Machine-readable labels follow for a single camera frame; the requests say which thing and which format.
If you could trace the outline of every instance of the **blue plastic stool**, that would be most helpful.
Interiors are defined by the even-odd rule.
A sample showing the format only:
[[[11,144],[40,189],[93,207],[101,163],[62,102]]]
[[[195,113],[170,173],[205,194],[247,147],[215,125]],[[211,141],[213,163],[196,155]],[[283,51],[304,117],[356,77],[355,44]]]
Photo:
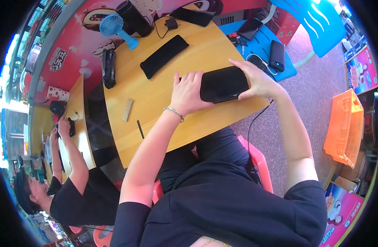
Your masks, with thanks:
[[[237,32],[237,30],[244,24],[244,21],[238,21],[229,23],[226,25],[219,26],[221,31],[224,34],[231,34],[233,32]],[[251,51],[255,53],[256,55],[260,56],[266,63],[269,62],[269,56],[270,56],[270,46],[271,41],[275,40],[277,42],[280,42],[278,38],[275,36],[271,30],[266,27],[262,26],[259,32],[255,35],[255,38],[253,40],[247,40],[243,37],[241,37],[247,42],[248,47],[245,47],[244,50],[244,59],[251,54]],[[242,54],[242,47],[241,45],[237,46],[236,49]],[[285,52],[285,71],[284,72],[278,72],[278,74],[275,77],[277,82],[280,82],[282,80],[288,79],[292,76],[297,75],[297,71],[293,66],[292,60],[290,59],[287,52]]]
[[[340,16],[327,0],[270,1],[303,25],[318,57],[323,57],[347,35]]]

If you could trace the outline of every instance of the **orange crate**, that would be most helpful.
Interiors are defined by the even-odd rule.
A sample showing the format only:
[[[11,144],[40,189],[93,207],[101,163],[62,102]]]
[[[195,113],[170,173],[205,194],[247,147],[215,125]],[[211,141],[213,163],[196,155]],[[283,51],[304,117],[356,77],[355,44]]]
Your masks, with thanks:
[[[333,97],[323,149],[335,161],[349,165],[352,169],[362,140],[363,117],[363,107],[352,89]]]

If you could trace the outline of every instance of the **black t-shirt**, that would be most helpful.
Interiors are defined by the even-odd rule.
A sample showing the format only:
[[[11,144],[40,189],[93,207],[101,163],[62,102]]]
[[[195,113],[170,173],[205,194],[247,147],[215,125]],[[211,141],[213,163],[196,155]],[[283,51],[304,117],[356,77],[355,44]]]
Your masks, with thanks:
[[[68,178],[52,199],[50,215],[64,226],[113,225],[117,205],[106,200],[89,183],[82,196]]]
[[[233,247],[319,246],[326,219],[318,181],[300,182],[281,198],[234,164],[203,162],[181,175],[152,210],[120,204],[111,246],[188,247],[202,235]]]
[[[46,194],[49,195],[49,196],[54,195],[60,189],[61,189],[61,183],[60,183],[60,181],[55,176],[53,176],[52,180],[50,182],[50,185],[49,185],[48,192]]]

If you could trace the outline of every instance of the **black power bank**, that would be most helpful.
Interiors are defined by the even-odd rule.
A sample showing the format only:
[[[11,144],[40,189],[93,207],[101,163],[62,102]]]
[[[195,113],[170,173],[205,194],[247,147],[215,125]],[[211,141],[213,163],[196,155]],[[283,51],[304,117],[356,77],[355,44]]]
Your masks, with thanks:
[[[193,11],[185,8],[177,8],[171,14],[171,17],[190,22],[202,27],[206,27],[212,20],[213,15],[202,12]]]
[[[275,40],[271,41],[269,67],[276,71],[285,70],[285,45]]]
[[[214,104],[234,100],[249,89],[247,78],[236,66],[204,73],[201,80],[200,98]]]

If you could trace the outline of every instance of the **advertisement poster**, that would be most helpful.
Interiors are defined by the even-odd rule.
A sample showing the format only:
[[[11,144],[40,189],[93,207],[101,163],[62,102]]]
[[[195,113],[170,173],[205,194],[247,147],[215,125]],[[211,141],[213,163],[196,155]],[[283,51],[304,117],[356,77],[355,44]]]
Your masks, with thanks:
[[[104,17],[116,14],[116,8],[124,0],[87,0],[70,17],[54,41],[43,65],[40,79],[45,82],[44,91],[36,92],[34,100],[43,102],[48,86],[69,91],[81,73],[84,74],[84,95],[88,95],[101,81],[103,49],[116,49],[124,44],[118,35],[106,37],[99,25]],[[215,15],[244,9],[263,7],[266,0],[131,0],[138,11],[153,19],[167,15],[175,9],[195,4],[200,10],[215,12]],[[132,34],[132,28],[123,26]]]
[[[377,71],[369,47],[364,47],[359,53],[345,63],[348,88],[356,94],[367,92],[378,86]]]
[[[351,225],[363,204],[363,199],[354,193],[330,183],[325,192],[328,207],[328,223],[319,246],[333,247]]]

